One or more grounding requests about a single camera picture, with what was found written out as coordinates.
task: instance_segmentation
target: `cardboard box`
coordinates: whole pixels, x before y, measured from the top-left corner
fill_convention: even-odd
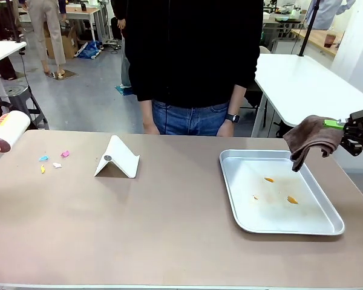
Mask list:
[[[63,50],[67,59],[74,58],[78,51],[77,33],[75,27],[61,28]],[[49,58],[54,59],[53,43],[51,41],[50,32],[48,31],[47,23],[44,24],[44,37],[46,39],[46,47]]]

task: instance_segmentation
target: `person's right hand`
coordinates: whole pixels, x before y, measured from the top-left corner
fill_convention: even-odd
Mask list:
[[[160,131],[154,123],[150,125],[144,125],[144,133],[148,135],[160,135]]]
[[[118,28],[119,29],[125,29],[125,26],[126,26],[126,21],[125,21],[125,19],[122,19],[122,20],[118,20],[117,21],[117,26],[118,26]]]
[[[24,4],[22,4],[22,8],[23,8],[24,11],[28,11],[27,2],[24,2]]]

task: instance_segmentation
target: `tray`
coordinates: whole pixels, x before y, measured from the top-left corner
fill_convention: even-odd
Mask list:
[[[225,150],[220,164],[234,218],[242,229],[322,236],[344,232],[343,220],[308,167],[292,171],[289,151]],[[288,196],[298,204],[291,204]]]

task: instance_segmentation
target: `white paper scrap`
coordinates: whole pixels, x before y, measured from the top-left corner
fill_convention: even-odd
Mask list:
[[[62,167],[61,163],[53,162],[53,165],[54,165],[55,168],[61,168]]]

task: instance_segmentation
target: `green clip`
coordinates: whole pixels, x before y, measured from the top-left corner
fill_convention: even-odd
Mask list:
[[[335,120],[324,120],[324,127],[334,128],[339,130],[343,130],[344,128],[344,126],[339,125],[338,122]]]

